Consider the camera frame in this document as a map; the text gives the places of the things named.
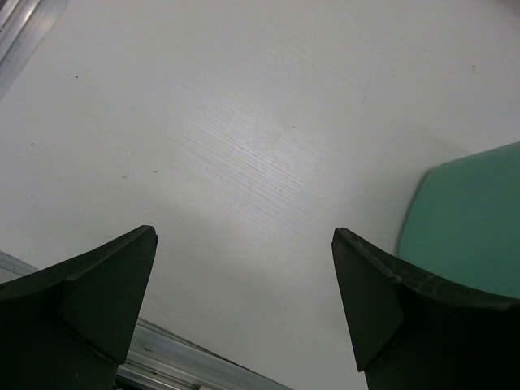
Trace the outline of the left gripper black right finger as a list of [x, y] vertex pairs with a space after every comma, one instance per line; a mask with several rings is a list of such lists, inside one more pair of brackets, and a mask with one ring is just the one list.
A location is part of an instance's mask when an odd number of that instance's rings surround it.
[[344, 227], [331, 249], [369, 388], [518, 388], [518, 299], [454, 283]]

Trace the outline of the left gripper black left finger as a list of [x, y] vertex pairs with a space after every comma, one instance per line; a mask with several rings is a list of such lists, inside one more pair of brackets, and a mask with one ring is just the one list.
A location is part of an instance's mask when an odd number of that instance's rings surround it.
[[125, 363], [158, 245], [143, 225], [1, 285], [3, 389], [110, 389]]

